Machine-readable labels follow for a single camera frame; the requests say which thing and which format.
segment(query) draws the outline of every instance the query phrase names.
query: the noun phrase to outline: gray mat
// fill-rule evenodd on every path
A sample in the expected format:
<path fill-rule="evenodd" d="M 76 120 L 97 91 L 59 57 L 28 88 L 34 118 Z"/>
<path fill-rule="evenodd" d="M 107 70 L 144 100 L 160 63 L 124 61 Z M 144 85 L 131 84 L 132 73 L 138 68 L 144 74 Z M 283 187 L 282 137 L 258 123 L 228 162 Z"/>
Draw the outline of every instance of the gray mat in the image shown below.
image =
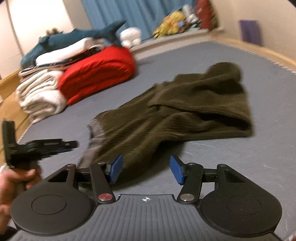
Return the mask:
<path fill-rule="evenodd" d="M 69 153 L 40 162 L 44 176 L 68 163 L 77 163 L 87 148 L 87 124 L 98 113 L 117 108 L 147 90 L 154 83 L 172 80 L 181 73 L 199 73 L 217 62 L 230 61 L 242 69 L 243 84 L 255 124 L 251 138 L 217 139 L 187 143 L 165 143 L 155 159 L 162 162 L 151 167 L 147 175 L 117 187 L 115 195 L 174 194 L 181 187 L 168 167 L 170 154 L 184 162 L 197 162 L 205 168 L 225 163 L 266 189 L 280 201 L 283 216 L 276 234 L 286 238 L 296 229 L 296 76 L 273 63 L 227 46 L 206 42 L 138 61 L 139 74 L 68 107 L 29 128 L 21 143 L 33 139 L 63 138 L 78 140 L 80 147 Z M 204 184 L 201 196 L 212 191 Z"/>

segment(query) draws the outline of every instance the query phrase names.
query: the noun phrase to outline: human hand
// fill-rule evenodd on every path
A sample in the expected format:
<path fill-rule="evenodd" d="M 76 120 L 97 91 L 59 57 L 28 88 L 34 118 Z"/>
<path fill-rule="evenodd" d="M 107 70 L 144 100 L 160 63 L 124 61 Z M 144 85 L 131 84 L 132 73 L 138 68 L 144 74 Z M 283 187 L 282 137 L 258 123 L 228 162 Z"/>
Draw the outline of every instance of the human hand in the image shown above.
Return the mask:
<path fill-rule="evenodd" d="M 17 196 L 17 184 L 26 183 L 26 190 L 40 182 L 41 169 L 29 171 L 20 169 L 6 169 L 0 174 L 0 234 L 4 234 L 10 220 L 10 207 Z"/>

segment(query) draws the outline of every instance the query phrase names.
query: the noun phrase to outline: blue curtain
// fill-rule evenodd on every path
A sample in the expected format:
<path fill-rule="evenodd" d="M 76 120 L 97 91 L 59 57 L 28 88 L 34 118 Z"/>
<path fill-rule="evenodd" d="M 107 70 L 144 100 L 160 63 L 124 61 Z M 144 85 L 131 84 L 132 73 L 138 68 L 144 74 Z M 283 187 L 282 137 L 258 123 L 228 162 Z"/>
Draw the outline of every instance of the blue curtain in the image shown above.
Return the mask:
<path fill-rule="evenodd" d="M 126 20 L 118 33 L 129 27 L 142 30 L 142 39 L 152 32 L 163 18 L 184 4 L 195 6 L 196 0 L 81 0 L 93 29 L 102 29 L 116 20 Z"/>

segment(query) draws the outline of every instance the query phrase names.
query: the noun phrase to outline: yellow stuffed animal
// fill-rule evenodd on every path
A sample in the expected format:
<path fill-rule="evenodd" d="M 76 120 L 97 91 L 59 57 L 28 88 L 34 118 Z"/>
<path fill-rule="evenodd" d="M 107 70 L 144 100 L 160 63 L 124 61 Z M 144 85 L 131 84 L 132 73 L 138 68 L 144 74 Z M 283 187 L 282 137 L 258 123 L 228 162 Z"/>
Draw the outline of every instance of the yellow stuffed animal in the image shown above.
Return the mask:
<path fill-rule="evenodd" d="M 179 22 L 185 20 L 181 11 L 175 11 L 163 19 L 163 23 L 153 32 L 153 37 L 158 38 L 164 35 L 176 34 L 179 31 Z"/>

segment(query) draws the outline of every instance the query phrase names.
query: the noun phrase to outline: teal stuffed animal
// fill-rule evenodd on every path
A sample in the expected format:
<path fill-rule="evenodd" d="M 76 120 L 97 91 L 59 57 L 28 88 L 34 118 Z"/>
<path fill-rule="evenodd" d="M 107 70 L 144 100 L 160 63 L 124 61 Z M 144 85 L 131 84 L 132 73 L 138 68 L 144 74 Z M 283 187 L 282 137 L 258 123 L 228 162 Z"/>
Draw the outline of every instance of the teal stuffed animal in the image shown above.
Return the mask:
<path fill-rule="evenodd" d="M 55 35 L 46 35 L 40 38 L 38 44 L 22 58 L 20 65 L 24 69 L 29 66 L 35 66 L 35 61 L 41 54 L 66 48 L 86 37 L 92 37 L 94 39 L 104 38 L 117 46 L 121 46 L 115 33 L 124 23 L 125 21 L 116 21 L 102 30 L 74 29 L 67 34 L 59 33 Z"/>

